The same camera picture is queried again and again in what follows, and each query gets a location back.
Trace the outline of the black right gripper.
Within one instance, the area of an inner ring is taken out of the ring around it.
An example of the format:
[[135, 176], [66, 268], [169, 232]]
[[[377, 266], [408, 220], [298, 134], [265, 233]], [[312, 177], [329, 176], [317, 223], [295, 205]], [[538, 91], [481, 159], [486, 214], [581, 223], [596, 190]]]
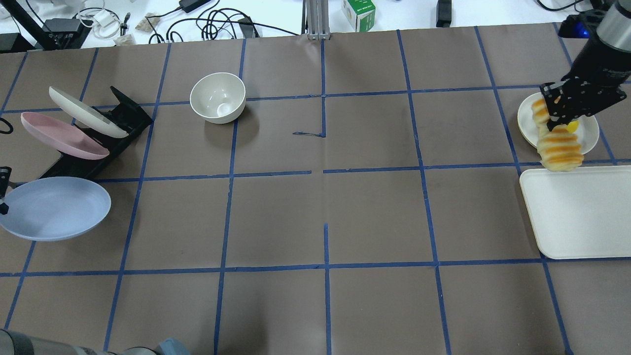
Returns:
[[627, 94], [620, 85], [630, 76], [631, 54], [590, 38], [559, 82], [539, 86], [550, 119], [548, 131], [609, 108]]

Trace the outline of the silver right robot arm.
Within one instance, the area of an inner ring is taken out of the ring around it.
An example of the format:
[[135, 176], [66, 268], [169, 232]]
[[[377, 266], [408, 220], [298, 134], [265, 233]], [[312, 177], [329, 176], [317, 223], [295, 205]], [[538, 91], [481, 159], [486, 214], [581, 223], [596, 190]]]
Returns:
[[631, 12], [628, 0], [607, 10], [570, 15], [558, 31], [562, 38], [585, 38], [568, 74], [540, 85], [550, 119], [549, 131], [582, 115], [591, 116], [627, 98], [621, 85], [631, 72]]

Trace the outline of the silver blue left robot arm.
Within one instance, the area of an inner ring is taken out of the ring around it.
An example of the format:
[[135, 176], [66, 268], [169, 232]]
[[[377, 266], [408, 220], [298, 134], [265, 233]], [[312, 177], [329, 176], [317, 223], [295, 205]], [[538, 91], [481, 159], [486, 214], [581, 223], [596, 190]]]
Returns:
[[[108, 214], [111, 198], [88, 179], [57, 176], [16, 186], [11, 168], [1, 167], [1, 227], [31, 241], [69, 240], [94, 229]], [[178, 339], [155, 348], [106, 352], [1, 329], [2, 355], [191, 355]]]

